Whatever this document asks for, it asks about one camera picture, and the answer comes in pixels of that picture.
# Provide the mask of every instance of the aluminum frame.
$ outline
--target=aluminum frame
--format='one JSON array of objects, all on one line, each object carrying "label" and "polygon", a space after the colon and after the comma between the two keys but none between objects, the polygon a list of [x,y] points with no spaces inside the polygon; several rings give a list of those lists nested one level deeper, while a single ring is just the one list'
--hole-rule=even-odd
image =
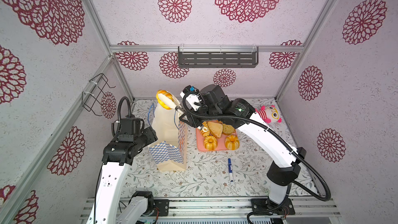
[{"label": "aluminum frame", "polygon": [[[331,11],[336,6],[338,0],[327,0],[324,4],[319,16],[316,19],[314,26],[312,27],[310,34],[306,38],[306,41],[303,46],[280,46],[280,45],[263,45],[258,46],[259,52],[301,52],[300,55],[294,60],[291,69],[288,72],[288,75],[284,79],[281,87],[278,90],[276,95],[276,100],[280,100],[283,94],[286,91],[286,88],[292,81],[292,78],[296,75],[297,69],[300,63],[303,61],[303,58],[308,53],[312,45],[314,45],[314,41],[316,37],[319,35],[321,28],[324,26],[327,18],[330,16]],[[97,32],[98,37],[104,47],[104,49],[109,53],[109,57],[107,57],[104,62],[102,62],[101,66],[97,70],[96,74],[105,72],[110,64],[115,65],[115,70],[117,72],[117,76],[122,82],[122,86],[131,102],[133,102],[133,95],[131,89],[129,88],[127,81],[121,71],[120,65],[116,62],[116,59],[113,55],[113,52],[177,52],[178,45],[136,45],[136,46],[124,46],[124,45],[110,45],[109,39],[105,33],[103,25],[97,15],[97,12],[94,8],[92,0],[82,0],[84,7],[86,8],[86,13],[89,18],[92,20],[92,24]],[[246,52],[246,50],[252,50],[252,46],[192,46],[195,48],[194,51],[199,52]],[[94,89],[93,83],[88,83],[88,85],[84,88],[85,91],[91,91]],[[81,98],[80,96],[76,99],[68,113],[62,119],[60,124],[55,129],[53,135],[48,139],[44,147],[39,152],[38,156],[34,159],[31,165],[28,167],[27,171],[24,173],[22,178],[19,180],[16,188],[11,193],[9,199],[5,202],[0,210],[0,223],[9,223],[12,222],[14,216],[22,206],[26,197],[29,194],[30,187],[34,180],[37,178],[41,170],[44,166],[46,166],[47,162],[51,159],[53,153],[61,144],[62,140],[66,136],[68,130],[72,127],[73,123],[76,121],[77,117],[80,115],[82,111],[81,106]]]},{"label": "aluminum frame", "polygon": [[[251,199],[264,197],[155,197],[154,199],[168,199],[169,215],[159,219],[220,219],[220,218],[246,218],[252,211]],[[323,202],[315,197],[290,196],[295,208],[296,215],[289,215],[289,218],[302,217],[341,217],[339,210],[333,200]],[[120,198],[120,201],[127,203],[130,198]],[[87,220],[91,212],[94,198],[88,198],[81,212],[79,220]],[[251,216],[250,219],[280,218],[281,215],[273,216]]]},{"label": "aluminum frame", "polygon": [[303,45],[111,45],[112,52],[302,52]]}]

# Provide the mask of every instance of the paper bag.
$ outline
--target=paper bag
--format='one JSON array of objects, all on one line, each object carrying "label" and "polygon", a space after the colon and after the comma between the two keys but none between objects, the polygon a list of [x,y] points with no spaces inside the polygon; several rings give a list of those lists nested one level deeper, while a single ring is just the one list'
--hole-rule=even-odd
[{"label": "paper bag", "polygon": [[148,147],[160,171],[187,169],[188,127],[179,116],[174,109],[166,110],[159,103],[155,108],[152,128],[158,140]]}]

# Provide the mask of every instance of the wall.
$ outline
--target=wall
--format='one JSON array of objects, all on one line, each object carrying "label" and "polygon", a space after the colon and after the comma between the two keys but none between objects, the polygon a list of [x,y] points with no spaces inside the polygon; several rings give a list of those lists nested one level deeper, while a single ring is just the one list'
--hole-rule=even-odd
[{"label": "wall", "polygon": [[1,205],[107,55],[80,0],[0,0],[0,46]]},{"label": "wall", "polygon": [[346,223],[396,222],[397,33],[398,0],[340,0],[280,101]]},{"label": "wall", "polygon": [[[116,56],[118,59],[124,59],[135,57],[134,53],[137,52],[116,53]],[[279,54],[289,57],[296,55],[293,52]],[[271,53],[261,52],[256,68],[182,69],[176,67],[177,53],[149,52],[148,63],[144,69],[135,71],[122,66],[122,71],[134,97],[155,97],[159,89],[179,96],[182,89],[188,85],[202,89],[209,84],[220,85],[229,97],[273,97],[289,69],[271,67],[270,56]]]},{"label": "wall", "polygon": [[[95,96],[99,95],[93,112],[83,110],[56,154],[32,185],[37,207],[30,204],[27,208],[31,222],[35,220],[33,223],[74,223],[80,217],[87,198],[95,194],[102,152],[112,139],[110,124],[117,119],[117,104],[125,95],[114,68],[110,67],[105,75],[109,86],[114,88],[105,85],[103,92],[106,95],[98,88],[93,91]],[[87,105],[91,106],[93,102],[93,98],[90,98]],[[127,113],[126,102],[121,113]],[[21,214],[17,222],[25,218]]]},{"label": "wall", "polygon": [[[92,0],[112,44],[301,45],[325,0]],[[135,97],[191,84],[273,97],[294,53],[261,53],[256,69],[180,69],[176,53],[119,53]]]}]

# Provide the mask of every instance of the metal rail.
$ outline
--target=metal rail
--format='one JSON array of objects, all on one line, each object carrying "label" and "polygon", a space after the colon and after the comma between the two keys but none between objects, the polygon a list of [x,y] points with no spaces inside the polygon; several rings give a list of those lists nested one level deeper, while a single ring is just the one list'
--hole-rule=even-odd
[{"label": "metal rail", "polygon": [[[155,199],[168,199],[169,215],[159,219],[205,219],[205,218],[245,218],[251,209],[251,199],[264,197],[161,197]],[[333,200],[322,202],[315,197],[289,197],[295,208],[296,215],[288,218],[300,217],[341,217]],[[130,198],[121,198],[120,201],[127,205]],[[79,220],[86,220],[91,212],[94,198],[88,198],[81,212]],[[252,219],[264,216],[252,216]]]},{"label": "metal rail", "polygon": [[[112,52],[255,52],[254,45],[111,45]],[[301,52],[303,46],[260,45],[258,52]]]}]

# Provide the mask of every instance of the metal mounting plate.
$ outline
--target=metal mounting plate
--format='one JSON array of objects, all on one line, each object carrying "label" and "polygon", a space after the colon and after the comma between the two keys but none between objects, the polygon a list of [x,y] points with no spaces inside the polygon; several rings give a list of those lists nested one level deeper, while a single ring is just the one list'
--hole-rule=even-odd
[{"label": "metal mounting plate", "polygon": [[[155,207],[159,209],[159,216],[168,216],[169,215],[169,200],[162,199],[162,200],[154,200]],[[158,212],[155,210],[152,212],[151,217],[156,217]]]},{"label": "metal mounting plate", "polygon": [[253,52],[184,52],[178,47],[178,66],[182,68],[248,67],[258,64],[258,47]]},{"label": "metal mounting plate", "polygon": [[[269,208],[267,207],[267,199],[268,198],[258,198],[258,199],[252,199],[251,200],[251,208],[253,211],[265,211],[268,210]],[[273,211],[273,213],[277,215],[295,215],[296,211],[293,207],[292,200],[289,198],[286,200],[286,202],[283,204],[283,206],[276,210]]]}]

